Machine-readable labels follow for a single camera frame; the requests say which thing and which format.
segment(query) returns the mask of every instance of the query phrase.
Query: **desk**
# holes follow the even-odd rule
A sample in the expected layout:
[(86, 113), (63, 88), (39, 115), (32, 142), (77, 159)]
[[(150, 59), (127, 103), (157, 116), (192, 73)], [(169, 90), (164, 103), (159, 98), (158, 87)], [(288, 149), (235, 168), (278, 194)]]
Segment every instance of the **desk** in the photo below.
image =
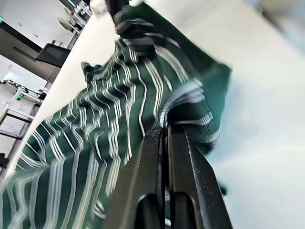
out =
[[(234, 228), (305, 228), (304, 57), (239, 0), (148, 3), (233, 68), (219, 143), (208, 160), (228, 188), (225, 203)], [(90, 19), (31, 131), (85, 88), (81, 61), (105, 63), (116, 38), (108, 14)]]

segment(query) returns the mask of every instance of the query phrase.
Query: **white stripe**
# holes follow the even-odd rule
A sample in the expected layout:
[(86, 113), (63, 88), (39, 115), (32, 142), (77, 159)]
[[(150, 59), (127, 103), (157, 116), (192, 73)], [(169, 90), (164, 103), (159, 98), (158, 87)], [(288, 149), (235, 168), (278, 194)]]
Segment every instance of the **white stripe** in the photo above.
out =
[(95, 188), (94, 194), (93, 194), (91, 209), (93, 209), (93, 208), (94, 208), (94, 205), (96, 204), (96, 205), (99, 206), (103, 211), (105, 211), (105, 209), (104, 209), (102, 203), (101, 203), (97, 198), (98, 198), (98, 196), (99, 196), (99, 193), (100, 193), (100, 190), (101, 190), (101, 187), (102, 187), (102, 184), (103, 184), (103, 180), (104, 180), (104, 175), (105, 175), (106, 168), (107, 168), (107, 163), (104, 162), (103, 165), (102, 165), (100, 174), (99, 174), (99, 179), (98, 179), (98, 181), (97, 181), (97, 184), (96, 184), (96, 188)]
[(39, 179), (43, 173), (44, 169), (38, 171), (38, 175), (33, 179), (32, 186), (30, 190), (30, 201), (29, 201), (29, 219), (30, 219), (30, 229), (35, 229), (35, 207), (36, 207), (36, 198), (38, 191)]
[(89, 166), (87, 171), (86, 186), (82, 194), (81, 202), (75, 217), (72, 228), (82, 228), (83, 221), (87, 212), (93, 185), (96, 180), (99, 163), (94, 158), (94, 153), (90, 152)]
[(26, 145), (38, 156), (40, 157), (39, 153), (37, 153), (37, 151), (35, 149), (33, 149), (33, 147), (29, 144), (29, 143), (26, 143)]
[(9, 196), (9, 200), (10, 200), (10, 216), (11, 217), (13, 217), (17, 211), (16, 201), (15, 201), (14, 194), (13, 194), (13, 186), (14, 186), (14, 183), (10, 183), (7, 186), (8, 196)]
[(71, 191), (69, 196), (69, 202), (66, 209), (65, 217), (62, 221), (61, 229), (66, 229), (71, 217), (74, 199), (75, 199), (75, 192), (76, 192), (76, 176), (77, 176), (77, 168), (78, 168), (78, 162), (80, 158), (80, 149), (78, 149), (75, 152), (75, 156), (73, 159), (73, 166), (72, 166), (72, 173), (71, 173)]
[(24, 175), (22, 178), (16, 179), (16, 196), (19, 204), (19, 209), (16, 214), (12, 217), (11, 223), (8, 229), (21, 229), (22, 223), (28, 214), (28, 208), (25, 202), (25, 184), (28, 183), (33, 174)]
[(173, 91), (172, 84), (171, 84), (171, 82), (169, 81), (169, 79), (166, 77), (166, 75), (164, 75), (164, 79), (165, 79), (165, 81), (166, 81), (166, 84), (167, 84), (167, 86), (168, 86), (168, 89), (170, 89), (170, 92), (172, 92), (172, 91)]
[(48, 187), (48, 197), (47, 197), (47, 214), (46, 214), (46, 222), (44, 224), (44, 229), (50, 228), (50, 222), (52, 218), (53, 212), (53, 200), (55, 199), (55, 186), (56, 186), (56, 178), (57, 178), (57, 166), (59, 161), (53, 161), (50, 168), (50, 179), (49, 179), (49, 187)]
[(179, 60), (166, 48), (155, 45), (157, 55), (165, 59), (176, 72), (181, 83), (188, 80), (188, 75)]
[(182, 120), (175, 122), (176, 124), (192, 124), (192, 125), (208, 125), (213, 120), (211, 112), (208, 112), (204, 117), (197, 120)]

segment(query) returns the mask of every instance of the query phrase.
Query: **green striped cloth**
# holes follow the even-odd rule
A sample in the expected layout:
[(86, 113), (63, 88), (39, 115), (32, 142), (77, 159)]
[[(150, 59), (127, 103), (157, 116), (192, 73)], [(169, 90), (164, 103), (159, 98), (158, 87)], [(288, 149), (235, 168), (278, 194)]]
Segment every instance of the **green striped cloth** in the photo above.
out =
[(37, 127), (2, 186), (2, 228), (101, 228), (119, 174), (154, 126), (183, 125), (203, 154), (215, 146), (231, 70), (144, 3), (115, 22), (114, 54), (82, 63), (87, 88)]

